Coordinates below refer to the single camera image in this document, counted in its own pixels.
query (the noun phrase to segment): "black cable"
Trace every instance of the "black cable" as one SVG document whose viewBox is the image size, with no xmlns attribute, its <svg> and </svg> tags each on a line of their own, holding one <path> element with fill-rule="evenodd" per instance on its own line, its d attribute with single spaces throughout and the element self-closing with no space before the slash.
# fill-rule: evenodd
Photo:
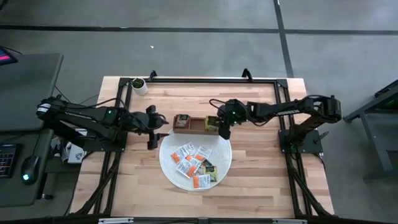
<svg viewBox="0 0 398 224">
<path fill-rule="evenodd" d="M 326 170 L 325 162 L 323 161 L 323 159 L 322 159 L 317 153 L 314 153 L 313 155 L 316 156 L 316 157 L 318 157 L 318 158 L 321 160 L 322 165 L 323 165 L 323 169 Z"/>
<path fill-rule="evenodd" d="M 209 104 L 210 104 L 211 106 L 214 106 L 215 108 L 217 108 L 218 110 L 220 110 L 221 112 L 223 112 L 224 114 L 226 114 L 225 111 L 223 111 L 223 110 L 220 109 L 220 107 L 214 105 L 214 104 L 212 103 L 212 101 L 216 101 L 216 102 L 224 103 L 224 104 L 226 104 L 226 102 L 221 101 L 221 100 L 217 100 L 217 99 L 211 99 L 211 100 L 209 100 Z"/>
<path fill-rule="evenodd" d="M 92 98 L 94 98 L 94 97 L 96 97 L 96 96 L 99 96 L 100 94 L 97 94 L 97 95 L 94 95 L 94 96 L 92 96 L 92 97 L 90 97 L 90 98 L 87 98 L 85 101 L 83 101 L 83 102 L 81 102 L 81 103 L 79 103 L 79 104 L 83 104 L 83 103 L 86 103 L 88 100 L 91 100 Z"/>
<path fill-rule="evenodd" d="M 250 122 L 252 122 L 252 123 L 253 123 L 254 125 L 256 125 L 257 127 L 264 126 L 265 124 L 268 123 L 268 121 L 265 121 L 265 122 L 263 122 L 262 124 L 257 124 L 257 123 L 255 123 L 255 122 L 253 122 L 253 121 L 250 121 Z"/>
<path fill-rule="evenodd" d="M 158 114 L 158 116 L 161 116 L 164 120 L 166 120 L 166 117 L 162 114 Z"/>
<path fill-rule="evenodd" d="M 39 143 L 39 140 L 40 140 L 40 136 L 41 136 L 41 135 L 42 135 L 42 132 L 39 133 L 39 136 L 38 136 L 38 138 L 37 138 L 37 140 L 36 140 L 36 144 L 35 144 L 35 147 L 33 148 L 32 156 L 35 154 L 36 147 L 37 147 L 37 143 Z"/>
<path fill-rule="evenodd" d="M 55 86 L 55 88 L 58 90 L 58 92 L 60 92 L 61 93 L 61 95 L 69 102 L 69 103 L 71 103 L 71 101 L 61 92 L 61 90 L 60 89 L 58 89 L 58 87 L 57 86 Z"/>
<path fill-rule="evenodd" d="M 13 52 L 16 52 L 16 53 L 19 53 L 20 55 L 23 55 L 23 54 L 20 53 L 19 51 L 14 50 L 14 49 L 11 49 L 11 48 L 9 48 L 9 47 L 5 47 L 5 46 L 0 46 L 0 47 L 2 47 L 2 48 L 4 48 L 4 49 L 7 49 L 7 50 L 10 50 L 10 51 L 13 51 Z"/>
<path fill-rule="evenodd" d="M 77 110 L 78 110 L 78 109 L 93 108 L 93 107 L 95 107 L 95 106 L 103 105 L 103 104 L 105 104 L 105 103 L 107 103 L 107 102 L 110 102 L 110 101 L 113 101 L 113 100 L 118 100 L 118 99 L 117 99 L 117 98 L 112 98 L 112 99 L 105 100 L 104 102 L 97 103 L 97 104 L 95 104 L 95 105 L 89 105 L 89 106 L 84 106 L 84 107 L 79 107 L 79 108 L 76 108 L 76 107 L 67 107 L 67 108 L 73 108 L 73 109 L 77 109 Z M 128 110 L 127 107 L 126 107 L 126 105 L 124 104 L 123 100 L 120 100 L 120 102 L 122 103 L 124 109 Z"/>
</svg>

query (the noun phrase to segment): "wooden table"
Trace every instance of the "wooden table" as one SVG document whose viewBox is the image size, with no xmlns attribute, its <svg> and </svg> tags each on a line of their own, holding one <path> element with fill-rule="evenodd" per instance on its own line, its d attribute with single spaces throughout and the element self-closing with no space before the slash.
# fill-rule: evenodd
<svg viewBox="0 0 398 224">
<path fill-rule="evenodd" d="M 116 96 L 119 78 L 104 77 L 98 102 Z M 303 79 L 287 80 L 292 100 L 307 95 Z M 275 103 L 274 87 L 267 84 L 150 83 L 148 87 L 146 96 L 133 93 L 130 111 L 145 111 L 149 105 L 156 105 L 157 111 L 168 121 L 179 113 L 199 117 L 215 115 L 216 109 L 208 104 L 211 98 Z M 305 114 L 295 115 L 296 123 L 307 117 Z M 171 128 L 171 124 L 165 125 L 157 132 L 167 133 Z M 285 157 L 280 152 L 277 138 L 279 129 L 277 118 L 263 127 L 244 123 L 231 128 L 231 168 L 216 187 L 203 192 L 187 192 L 171 184 L 160 168 L 159 148 L 148 151 L 148 136 L 129 134 L 119 166 L 112 216 L 294 217 Z M 104 153 L 95 152 L 84 160 L 71 212 L 77 211 L 97 187 L 103 156 Z M 303 164 L 308 187 L 324 208 L 333 213 L 325 171 L 319 158 L 304 154 Z M 304 211 L 302 193 L 298 186 L 297 189 L 300 207 Z"/>
</svg>

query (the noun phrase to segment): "orange tea packet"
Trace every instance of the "orange tea packet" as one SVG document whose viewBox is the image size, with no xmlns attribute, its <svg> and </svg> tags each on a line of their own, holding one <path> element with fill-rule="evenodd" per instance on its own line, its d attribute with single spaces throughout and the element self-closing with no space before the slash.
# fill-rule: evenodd
<svg viewBox="0 0 398 224">
<path fill-rule="evenodd" d="M 174 161 L 178 164 L 182 159 L 186 158 L 189 155 L 189 151 L 184 147 L 179 147 L 176 151 L 174 151 L 171 156 Z"/>
</svg>

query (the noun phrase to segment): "computer mouse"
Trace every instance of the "computer mouse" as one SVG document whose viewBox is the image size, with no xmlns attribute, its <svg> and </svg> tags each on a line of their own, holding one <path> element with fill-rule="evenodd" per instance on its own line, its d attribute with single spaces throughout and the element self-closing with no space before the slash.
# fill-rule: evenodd
<svg viewBox="0 0 398 224">
<path fill-rule="evenodd" d="M 26 185 L 34 184 L 39 176 L 39 160 L 38 156 L 27 157 L 21 166 L 22 183 Z"/>
</svg>

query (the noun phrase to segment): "red light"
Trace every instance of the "red light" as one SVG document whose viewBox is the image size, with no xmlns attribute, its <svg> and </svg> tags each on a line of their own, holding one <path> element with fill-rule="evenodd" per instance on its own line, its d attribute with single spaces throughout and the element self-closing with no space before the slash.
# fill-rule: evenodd
<svg viewBox="0 0 398 224">
<path fill-rule="evenodd" d="M 9 56 L 0 56 L 0 60 L 9 60 L 10 57 Z"/>
</svg>

